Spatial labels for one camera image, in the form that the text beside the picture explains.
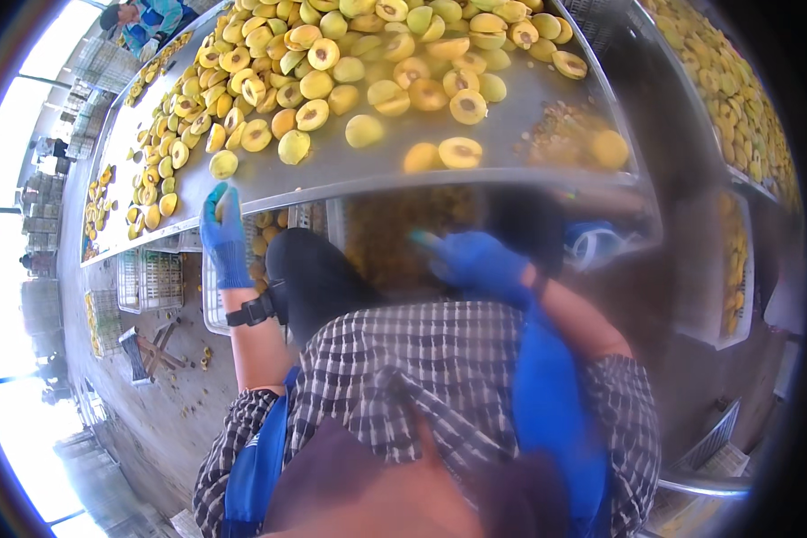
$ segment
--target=checkered shirt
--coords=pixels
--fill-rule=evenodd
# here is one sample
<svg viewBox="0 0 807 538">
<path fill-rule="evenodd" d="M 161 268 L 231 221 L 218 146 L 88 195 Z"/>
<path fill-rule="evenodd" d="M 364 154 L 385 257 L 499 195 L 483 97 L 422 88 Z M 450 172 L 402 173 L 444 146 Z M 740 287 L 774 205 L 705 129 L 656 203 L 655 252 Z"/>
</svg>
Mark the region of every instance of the checkered shirt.
<svg viewBox="0 0 807 538">
<path fill-rule="evenodd" d="M 330 321 L 299 358 L 283 466 L 326 417 L 385 461 L 418 460 L 408 404 L 427 418 L 440 457 L 459 481 L 476 461 L 516 457 L 511 384 L 522 329 L 520 311 L 492 302 L 384 307 Z M 661 461 L 646 371 L 628 357 L 606 356 L 587 363 L 579 378 L 583 403 L 600 419 L 607 442 L 611 535 L 631 536 L 651 509 Z M 247 390 L 230 407 L 194 487 L 194 517 L 204 536 L 219 536 L 230 468 L 277 399 L 269 390 Z"/>
</svg>

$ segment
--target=blue glove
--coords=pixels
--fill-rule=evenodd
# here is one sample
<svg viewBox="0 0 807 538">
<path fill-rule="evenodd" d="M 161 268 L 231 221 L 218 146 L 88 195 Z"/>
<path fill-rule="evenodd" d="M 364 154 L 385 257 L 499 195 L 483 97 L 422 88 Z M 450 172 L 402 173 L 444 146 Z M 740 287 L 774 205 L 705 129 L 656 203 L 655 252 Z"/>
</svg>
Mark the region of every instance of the blue glove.
<svg viewBox="0 0 807 538">
<path fill-rule="evenodd" d="M 222 204 L 221 222 L 215 219 L 215 207 L 219 201 Z M 200 210 L 200 241 L 215 266 L 218 289 L 254 287 L 245 263 L 245 230 L 236 187 L 228 190 L 227 183 L 221 182 L 206 197 Z"/>
<path fill-rule="evenodd" d="M 431 261 L 431 271 L 463 289 L 468 299 L 496 299 L 521 310 L 532 301 L 532 294 L 520 282 L 528 258 L 505 248 L 490 234 L 450 233 L 430 248 L 439 258 Z"/>
</svg>

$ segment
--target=concrete floor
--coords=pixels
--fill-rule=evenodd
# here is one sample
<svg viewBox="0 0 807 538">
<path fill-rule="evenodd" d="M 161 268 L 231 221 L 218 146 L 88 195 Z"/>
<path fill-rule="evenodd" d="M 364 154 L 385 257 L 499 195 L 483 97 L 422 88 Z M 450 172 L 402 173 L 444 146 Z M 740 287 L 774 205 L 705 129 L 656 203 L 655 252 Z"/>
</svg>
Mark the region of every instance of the concrete floor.
<svg viewBox="0 0 807 538">
<path fill-rule="evenodd" d="M 96 425 L 100 439 L 121 462 L 140 498 L 165 516 L 190 507 L 201 458 L 220 431 L 237 388 L 229 339 L 206 330 L 200 310 L 200 255 L 184 262 L 182 323 L 168 345 L 196 368 L 159 374 L 159 381 L 133 386 L 128 360 L 117 354 L 93 356 L 83 306 L 86 289 L 114 288 L 116 261 L 82 270 L 80 222 L 88 164 L 73 165 L 66 183 L 62 248 L 58 267 L 69 371 L 80 389 L 85 379 L 107 403 L 112 420 Z M 671 330 L 672 255 L 667 248 L 619 260 L 584 277 L 569 278 L 627 336 L 635 357 L 646 365 L 658 405 L 666 461 L 680 457 L 716 419 L 718 399 L 742 398 L 732 442 L 749 451 L 759 440 L 774 404 L 772 387 L 785 335 L 768 330 L 755 312 L 747 341 L 722 351 Z M 136 325 L 152 338 L 165 320 L 161 313 L 123 313 L 124 327 Z M 209 370 L 200 368 L 205 346 L 213 350 Z M 183 408 L 188 409 L 182 417 Z"/>
</svg>

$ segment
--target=worker in blue jacket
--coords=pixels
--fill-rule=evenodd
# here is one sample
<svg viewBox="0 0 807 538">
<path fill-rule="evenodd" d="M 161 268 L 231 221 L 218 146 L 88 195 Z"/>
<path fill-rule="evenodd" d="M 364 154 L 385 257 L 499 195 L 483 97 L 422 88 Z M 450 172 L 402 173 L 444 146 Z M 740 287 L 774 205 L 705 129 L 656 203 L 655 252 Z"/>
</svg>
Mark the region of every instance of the worker in blue jacket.
<svg viewBox="0 0 807 538">
<path fill-rule="evenodd" d="M 129 0 L 105 8 L 99 18 L 101 29 L 113 36 L 122 27 L 122 36 L 129 50 L 140 61 L 156 55 L 162 45 L 197 18 L 183 0 Z"/>
</svg>

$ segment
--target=white glove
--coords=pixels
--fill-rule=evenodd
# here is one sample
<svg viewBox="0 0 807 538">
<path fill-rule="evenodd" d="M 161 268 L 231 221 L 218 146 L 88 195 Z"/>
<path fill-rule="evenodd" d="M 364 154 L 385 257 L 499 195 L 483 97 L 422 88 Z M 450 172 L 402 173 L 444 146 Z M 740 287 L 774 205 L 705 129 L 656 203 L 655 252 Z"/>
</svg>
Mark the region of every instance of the white glove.
<svg viewBox="0 0 807 538">
<path fill-rule="evenodd" d="M 146 63 L 147 60 L 152 58 L 158 52 L 158 39 L 152 38 L 146 42 L 146 45 L 140 49 L 140 61 Z"/>
</svg>

